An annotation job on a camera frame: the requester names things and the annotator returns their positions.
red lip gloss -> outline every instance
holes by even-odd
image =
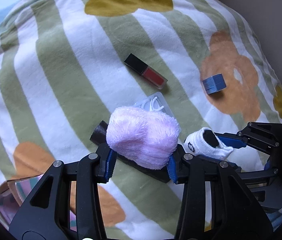
[[[146,65],[142,60],[134,56],[133,54],[130,54],[124,63],[133,69],[135,72],[137,72],[139,75],[146,78],[148,81],[150,81],[153,85],[155,85],[158,89],[162,89],[164,85],[167,83],[167,79],[164,78],[162,75],[160,75],[158,72],[156,72],[153,68]]]

white flower center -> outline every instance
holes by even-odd
[[[241,83],[241,85],[243,85],[242,76],[236,68],[233,69],[233,75],[234,75],[235,79],[237,81],[239,81]]]

black cap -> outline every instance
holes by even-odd
[[[94,129],[90,141],[95,145],[99,146],[101,143],[106,142],[106,130],[108,129],[108,124],[105,121],[102,121]]]
[[[142,60],[134,56],[133,54],[130,54],[124,63],[132,68],[134,71],[139,73],[140,75],[143,74],[143,72],[147,69],[148,65],[146,65]]]

blue gripper pad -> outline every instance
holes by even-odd
[[[104,178],[108,182],[108,180],[113,176],[113,171],[116,163],[117,152],[110,150],[108,154],[108,158],[106,159],[106,168],[104,173]]]
[[[174,184],[177,184],[178,181],[177,165],[172,155],[170,156],[169,162],[167,164],[167,168],[168,168],[170,179],[173,181]]]
[[[232,146],[233,148],[236,148],[236,149],[245,148],[247,146],[247,144],[241,141],[240,139],[228,138],[228,137],[223,137],[223,136],[218,136],[218,138],[226,146]]]

metal screw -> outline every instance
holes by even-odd
[[[96,153],[90,153],[89,154],[89,159],[94,160],[98,157],[98,155]]]
[[[62,165],[62,161],[55,161],[54,163],[53,163],[53,166],[54,167],[60,167]]]
[[[226,168],[227,166],[229,166],[228,163],[225,161],[221,161],[219,164],[222,168]]]
[[[190,153],[186,153],[186,154],[183,155],[183,158],[185,158],[186,160],[192,160],[193,155],[190,154]]]

